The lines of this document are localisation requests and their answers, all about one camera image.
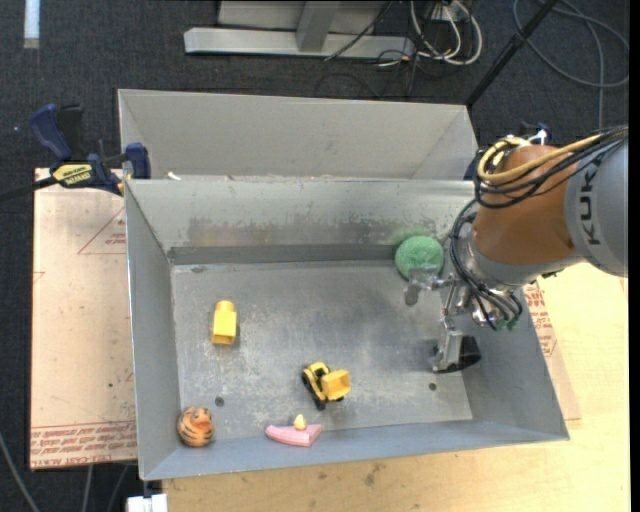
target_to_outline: bin floor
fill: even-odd
[[[406,306],[391,262],[178,265],[171,285],[181,405],[208,407],[217,439],[297,414],[325,430],[471,419],[462,375],[427,363],[440,296]],[[220,300],[236,306],[232,345],[211,343]],[[324,411],[301,380],[316,361],[351,376],[351,392]]]

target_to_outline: yellow toy block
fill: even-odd
[[[233,302],[221,300],[213,312],[211,343],[231,345],[236,339],[238,314]]]

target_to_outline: cardboard sheet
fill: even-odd
[[[30,467],[133,460],[124,201],[53,186],[34,204]]]

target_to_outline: gray carpet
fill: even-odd
[[[40,48],[24,49],[24,2],[3,2],[0,17],[0,193],[31,182],[31,169],[52,156],[30,133],[30,115],[46,103],[80,102],[85,108],[84,139],[90,149],[102,140],[107,154],[119,149],[116,91],[119,88],[234,92],[257,95],[366,98],[463,104],[515,33],[513,0],[476,1],[484,33],[481,58],[452,69],[427,63],[381,71],[372,64],[336,59],[261,56],[187,56],[183,33],[215,23],[215,2],[129,0],[43,0]],[[629,0],[575,0],[588,16],[628,41]],[[540,7],[522,0],[526,22]],[[405,33],[407,2],[395,2],[378,33]],[[622,79],[628,56],[616,36],[596,28],[605,57],[607,82]],[[551,13],[532,37],[569,73],[599,80],[598,47],[580,21]],[[602,112],[599,119],[599,104]],[[478,142],[517,131],[521,121],[543,122],[563,144],[599,128],[628,123],[629,87],[577,84],[521,48],[483,96],[472,105]],[[0,422],[18,471],[43,511],[80,510],[87,470],[32,473],[28,446],[31,331],[33,201],[24,196],[0,204]],[[96,466],[89,511],[104,511],[121,475],[120,465]],[[120,498],[140,494],[129,470]],[[0,511],[29,510],[0,457]]]

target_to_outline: green ball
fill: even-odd
[[[412,236],[402,242],[396,250],[395,263],[405,279],[409,279],[409,270],[435,265],[438,272],[444,263],[444,249],[440,242],[430,236]]]

